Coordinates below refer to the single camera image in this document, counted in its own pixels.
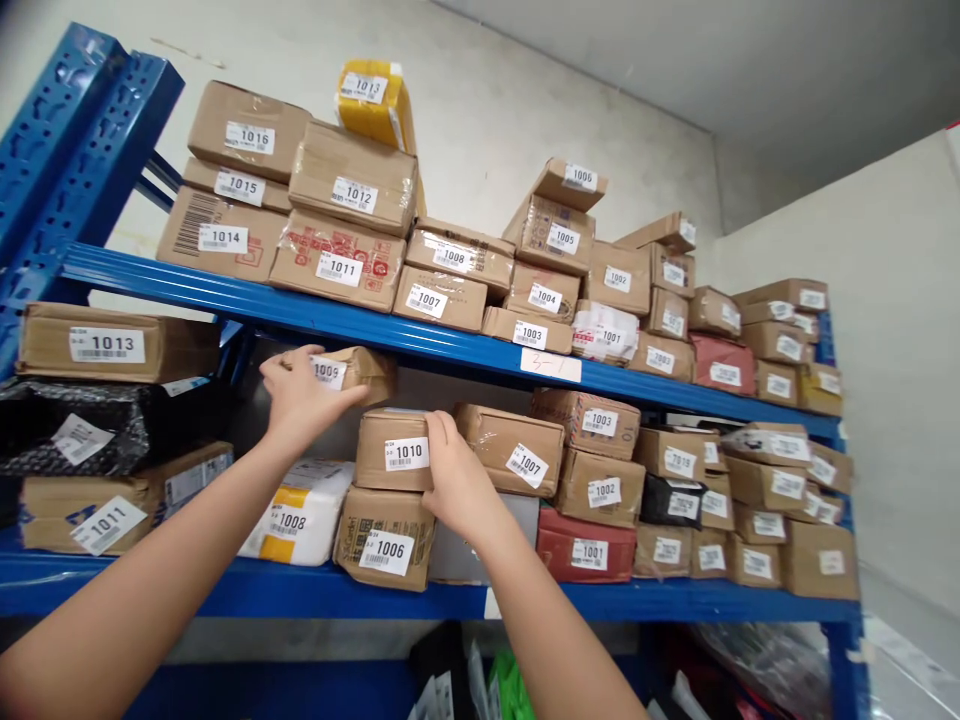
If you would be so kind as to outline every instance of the blue steel frame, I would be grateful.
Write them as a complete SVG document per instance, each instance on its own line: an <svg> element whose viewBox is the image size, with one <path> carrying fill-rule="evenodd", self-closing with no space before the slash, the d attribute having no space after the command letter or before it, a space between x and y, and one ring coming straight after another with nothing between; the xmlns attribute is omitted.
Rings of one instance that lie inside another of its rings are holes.
<svg viewBox="0 0 960 720"><path fill-rule="evenodd" d="M161 58L126 53L116 39L71 24L0 143L0 378L13 371L27 303L86 304L91 287L217 313L225 319L221 374L237 376L256 325L362 342L401 353L416 367L501 384L550 381L520 369L521 350L338 303L115 253L103 248L131 190L159 207L179 174L154 151L183 88ZM835 363L829 317L822 316L821 361ZM778 408L707 388L583 363L579 387L665 409L737 420L799 422L843 449L831 418ZM852 529L852 512L844 524ZM109 560L31 553L0 533L0 614L45 614ZM818 621L830 642L834 716L869 717L866 667L854 662L863 635L859 603L798 598L726 581L566 585L591 620L680 622ZM325 597L323 603L317 597ZM485 591L431 585L423 595L362 586L330 568L237 561L201 614L238 617L483 617Z"/></svg>

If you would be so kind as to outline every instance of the white label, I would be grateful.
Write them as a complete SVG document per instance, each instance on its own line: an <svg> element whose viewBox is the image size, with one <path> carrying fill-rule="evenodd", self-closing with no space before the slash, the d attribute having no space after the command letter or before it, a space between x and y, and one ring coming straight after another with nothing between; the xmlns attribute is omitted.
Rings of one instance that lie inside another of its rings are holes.
<svg viewBox="0 0 960 720"><path fill-rule="evenodd" d="M846 568L843 564L842 550L821 550L820 551L820 574L821 575L843 575Z"/></svg>
<svg viewBox="0 0 960 720"><path fill-rule="evenodd" d="M723 560L723 546L701 545L700 546L700 569L701 570L726 570L727 564Z"/></svg>
<svg viewBox="0 0 960 720"><path fill-rule="evenodd" d="M605 540L574 538L570 565L588 570L606 570L609 550L610 544Z"/></svg>
<svg viewBox="0 0 960 720"><path fill-rule="evenodd" d="M517 324L513 326L513 341L517 345L544 350L547 347L547 332L543 325L517 320Z"/></svg>
<svg viewBox="0 0 960 720"><path fill-rule="evenodd" d="M519 475L527 485L534 489L540 487L549 467L536 453L528 450L520 443L517 443L507 460L507 469Z"/></svg>
<svg viewBox="0 0 960 720"><path fill-rule="evenodd" d="M343 389L343 377L347 374L347 364L338 360L328 360L319 355L310 356L313 374L331 390Z"/></svg>
<svg viewBox="0 0 960 720"><path fill-rule="evenodd" d="M383 455L387 472L430 467L430 442L425 437L387 440Z"/></svg>
<svg viewBox="0 0 960 720"><path fill-rule="evenodd" d="M683 544L671 538L657 538L657 545L653 551L653 561L665 565L680 564L680 550Z"/></svg>
<svg viewBox="0 0 960 720"><path fill-rule="evenodd" d="M74 362L145 363L143 330L70 328Z"/></svg>
<svg viewBox="0 0 960 720"><path fill-rule="evenodd" d="M771 489L777 495L792 497L794 500L800 500L803 497L803 491L807 487L805 478L792 473L783 472L783 470L773 471L773 484Z"/></svg>
<svg viewBox="0 0 960 720"><path fill-rule="evenodd" d="M221 197L233 198L240 202L256 207L263 206L263 191L267 189L267 181L254 175L247 175L236 170L220 168L213 191Z"/></svg>
<svg viewBox="0 0 960 720"><path fill-rule="evenodd" d="M247 150L262 155L273 155L276 138L277 131L273 128L262 128L256 125L227 121L227 135L223 144L234 150Z"/></svg>
<svg viewBox="0 0 960 720"><path fill-rule="evenodd" d="M79 465L100 452L114 434L91 425L78 415L70 413L50 441L71 465Z"/></svg>
<svg viewBox="0 0 960 720"><path fill-rule="evenodd" d="M414 283L410 287L410 294L407 295L405 304L408 308L419 310L439 320L443 317L443 309L447 306L447 296Z"/></svg>
<svg viewBox="0 0 960 720"><path fill-rule="evenodd" d="M560 252L574 255L580 247L580 233L570 230L556 223L550 224L550 234L547 235L547 245L555 247Z"/></svg>
<svg viewBox="0 0 960 720"><path fill-rule="evenodd" d="M363 262L361 260L334 255L326 250L320 253L320 264L317 265L318 278L332 280L350 287L359 287L361 274L363 274Z"/></svg>
<svg viewBox="0 0 960 720"><path fill-rule="evenodd" d="M633 276L630 273L626 270L615 268L613 265L607 265L607 269L603 273L603 284L608 288L619 290L620 292L630 292L630 283L632 280Z"/></svg>
<svg viewBox="0 0 960 720"><path fill-rule="evenodd" d="M360 567L403 577L413 555L413 538L371 530L360 555Z"/></svg>
<svg viewBox="0 0 960 720"><path fill-rule="evenodd" d="M530 297L527 298L527 302L536 305L538 308L543 308L547 312L557 313L560 312L560 300L562 298L563 296L560 293L534 283L533 287L530 288Z"/></svg>
<svg viewBox="0 0 960 720"><path fill-rule="evenodd" d="M563 186L583 192L596 192L597 174L593 170L567 163L563 172Z"/></svg>
<svg viewBox="0 0 960 720"><path fill-rule="evenodd" d="M785 538L787 536L783 529L783 515L780 513L755 512L753 514L753 531L764 537Z"/></svg>
<svg viewBox="0 0 960 720"><path fill-rule="evenodd" d="M617 505L620 500L620 478L605 478L587 483L587 502L591 509Z"/></svg>
<svg viewBox="0 0 960 720"><path fill-rule="evenodd" d="M387 82L387 78L378 75L347 73L343 76L343 83L340 85L340 96L348 100L363 100L379 105L383 102Z"/></svg>
<svg viewBox="0 0 960 720"><path fill-rule="evenodd" d="M583 429L586 432L595 432L607 437L617 433L617 420L620 416L615 412L592 408L583 414Z"/></svg>

